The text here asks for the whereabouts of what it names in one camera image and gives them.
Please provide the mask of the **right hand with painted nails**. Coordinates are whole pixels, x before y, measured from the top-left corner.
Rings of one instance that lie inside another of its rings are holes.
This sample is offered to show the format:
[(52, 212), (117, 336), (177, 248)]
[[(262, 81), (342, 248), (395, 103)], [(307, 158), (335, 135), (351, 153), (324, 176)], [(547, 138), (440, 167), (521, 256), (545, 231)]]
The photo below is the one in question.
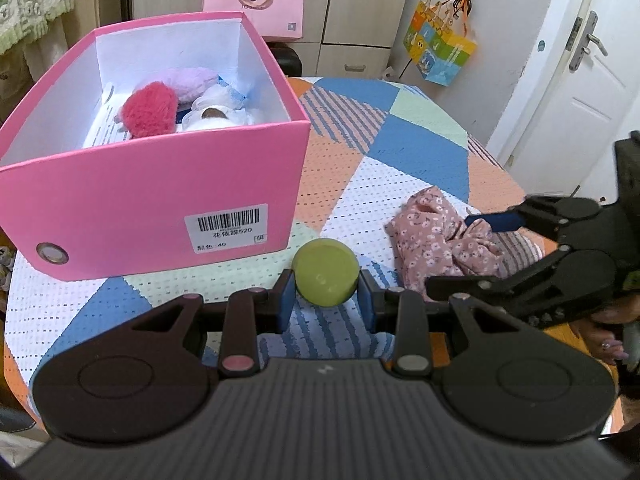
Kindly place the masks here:
[(570, 329), (585, 344), (589, 353), (608, 365), (628, 358), (623, 341), (615, 335), (614, 328), (639, 318), (639, 296), (627, 296), (611, 301), (602, 311), (589, 318), (570, 323)]

